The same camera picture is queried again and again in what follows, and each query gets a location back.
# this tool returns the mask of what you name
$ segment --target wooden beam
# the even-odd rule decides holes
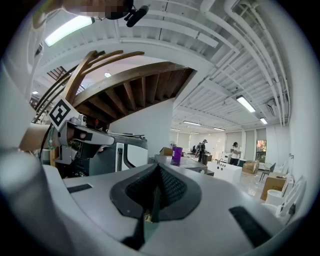
[[[140,79],[145,76],[150,76],[154,74],[159,74],[160,72],[167,72],[173,70],[181,70],[185,69],[186,67],[175,64],[172,62],[164,61],[164,62],[157,62],[152,64],[147,64],[144,66],[138,66],[132,69],[125,70],[123,72],[114,74],[107,79],[103,79],[89,88],[85,89],[84,91],[80,92],[74,99],[73,106],[76,107],[90,98],[94,97],[101,92],[106,91],[109,88],[113,88],[119,85],[123,85],[125,82],[130,82],[132,80]],[[149,91],[149,84],[146,81],[146,96],[148,99],[148,91]]]
[[[123,85],[124,85],[124,89],[125,89],[126,95],[129,98],[129,102],[130,102],[130,105],[132,107],[132,110],[136,111],[137,106],[136,106],[134,94],[133,94],[132,89],[131,89],[130,82],[125,82]]]
[[[141,78],[141,88],[142,88],[142,106],[146,107],[146,77]]]
[[[158,81],[159,81],[159,74],[153,74],[145,78],[145,85],[147,90],[146,99],[151,104],[153,104],[155,101]]]
[[[145,54],[143,51],[134,51],[134,52],[126,53],[126,54],[123,54],[123,55],[120,55],[120,56],[117,56],[117,57],[114,57],[111,59],[107,59],[106,61],[100,63],[99,65],[96,65],[96,66],[88,68],[87,70],[84,70],[82,72],[81,76],[84,77],[85,75],[91,73],[92,71],[95,71],[95,70],[97,70],[105,65],[108,65],[110,63],[113,63],[113,62],[116,62],[119,60],[123,60],[123,59],[129,58],[129,57],[137,56],[137,55],[143,55],[143,54]]]
[[[180,80],[178,82],[178,85],[174,88],[173,90],[173,95],[172,96],[177,96],[179,92],[181,92],[186,85],[188,84],[186,81],[191,78],[189,78],[194,70],[192,68],[186,68],[180,77]]]
[[[175,88],[177,87],[181,76],[185,72],[185,69],[172,71],[172,74],[169,78],[168,84],[166,86],[164,96],[170,98]]]
[[[163,72],[159,75],[158,85],[156,87],[155,98],[159,101],[162,101],[165,95],[165,90],[167,88],[167,84],[169,78],[171,76],[171,71]]]
[[[80,75],[84,70],[86,70],[87,65],[90,61],[94,59],[94,55],[97,53],[96,50],[90,51],[83,61],[76,67],[75,71],[72,73],[68,83],[66,84],[62,97],[65,98],[70,104],[73,103],[77,90],[83,77]]]
[[[93,61],[89,62],[88,65],[91,67],[93,64],[96,64],[97,62],[100,62],[104,59],[107,59],[109,57],[112,57],[114,55],[117,55],[117,54],[123,54],[124,51],[123,50],[116,50],[116,51],[113,51],[113,52],[110,52],[110,53],[106,53],[106,54],[103,54],[101,55],[100,57],[94,59]]]
[[[100,121],[103,121],[105,123],[109,123],[110,120],[108,120],[104,115],[92,110],[90,107],[86,105],[79,105],[76,107],[76,110],[79,111],[80,113],[83,113],[87,116],[93,117],[95,119],[98,119]]]
[[[105,112],[109,116],[113,117],[114,119],[117,119],[117,113],[98,96],[89,99],[89,102],[91,102],[93,105],[101,109],[103,112]]]
[[[109,96],[109,98],[113,101],[113,103],[117,106],[119,111],[124,114],[125,116],[128,114],[128,110],[126,109],[125,105],[119,99],[118,95],[116,94],[113,88],[108,89],[105,93]]]

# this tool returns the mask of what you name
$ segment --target purple cup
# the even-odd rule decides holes
[[[181,154],[182,154],[182,147],[174,146],[172,148],[172,161],[171,161],[172,165],[180,164]]]

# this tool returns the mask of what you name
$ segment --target chair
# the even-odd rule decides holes
[[[270,173],[273,173],[274,172],[274,169],[275,169],[275,166],[276,166],[276,163],[274,163],[269,170],[264,170],[262,173],[261,173],[261,177],[259,179],[259,182],[261,181],[261,178],[262,180],[264,180],[264,177],[265,175],[267,174],[269,176]]]
[[[294,205],[294,208],[297,209],[301,204],[306,183],[307,181],[302,175],[295,183],[292,190],[288,193],[288,195],[285,196],[282,204],[273,205],[269,203],[263,203],[262,205],[266,207],[284,225],[286,225],[291,216],[295,213],[294,211],[291,212],[290,208]]]
[[[291,179],[292,179],[291,174],[290,173],[287,174],[282,191],[269,189],[267,191],[267,197],[266,197],[265,203],[269,205],[274,205],[274,206],[281,205],[285,200],[285,193],[288,189]]]

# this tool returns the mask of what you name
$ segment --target desk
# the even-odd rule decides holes
[[[214,177],[224,180],[232,184],[238,184],[240,182],[242,168],[236,165],[220,162],[218,165],[216,162],[208,162],[208,170],[214,172]]]
[[[156,154],[154,155],[154,160],[156,163],[171,165],[172,156]],[[208,167],[206,165],[200,162],[193,161],[192,159],[187,157],[181,157],[180,164],[176,166],[186,168],[198,173],[204,170],[205,174],[207,173],[207,170],[208,170]]]

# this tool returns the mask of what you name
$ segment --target white counter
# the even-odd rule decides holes
[[[217,162],[208,162],[207,166],[208,170],[214,172],[213,177],[217,179],[221,179],[232,184],[240,182],[242,167],[223,162],[221,162],[220,165],[217,165]]]

